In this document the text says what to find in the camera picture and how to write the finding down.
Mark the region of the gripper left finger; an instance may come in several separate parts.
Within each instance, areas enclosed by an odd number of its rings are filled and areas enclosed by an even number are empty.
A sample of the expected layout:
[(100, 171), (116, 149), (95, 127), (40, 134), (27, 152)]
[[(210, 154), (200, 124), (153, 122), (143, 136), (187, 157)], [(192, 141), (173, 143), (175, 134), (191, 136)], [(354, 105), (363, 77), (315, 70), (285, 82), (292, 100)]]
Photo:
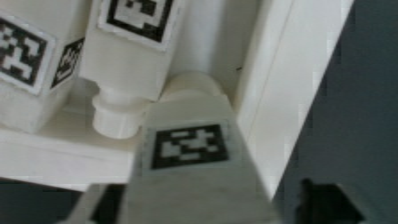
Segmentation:
[(79, 199), (70, 216), (56, 224), (116, 224), (125, 184), (93, 184)]

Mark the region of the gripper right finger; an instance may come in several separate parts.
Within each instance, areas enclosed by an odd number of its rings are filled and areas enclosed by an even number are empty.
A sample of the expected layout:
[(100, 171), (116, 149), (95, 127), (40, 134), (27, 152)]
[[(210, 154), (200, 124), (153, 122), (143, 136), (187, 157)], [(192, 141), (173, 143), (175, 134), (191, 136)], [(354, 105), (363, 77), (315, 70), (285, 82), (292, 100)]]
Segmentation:
[(301, 182), (299, 224), (359, 224), (365, 216), (336, 184)]

